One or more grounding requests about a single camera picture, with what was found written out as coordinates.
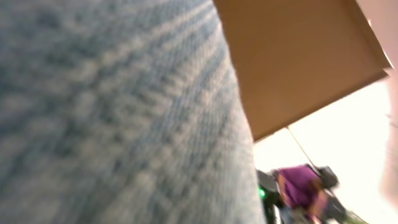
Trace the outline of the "light blue jeans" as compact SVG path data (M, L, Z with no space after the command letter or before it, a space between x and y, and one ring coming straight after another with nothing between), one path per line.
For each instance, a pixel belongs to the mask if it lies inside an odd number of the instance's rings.
M1 1L1 223L264 223L209 0Z

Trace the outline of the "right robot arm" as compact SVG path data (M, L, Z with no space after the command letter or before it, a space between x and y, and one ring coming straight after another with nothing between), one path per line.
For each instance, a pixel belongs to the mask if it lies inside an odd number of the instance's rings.
M301 164L257 171L259 196L267 224L364 223L333 193L339 185L328 166Z

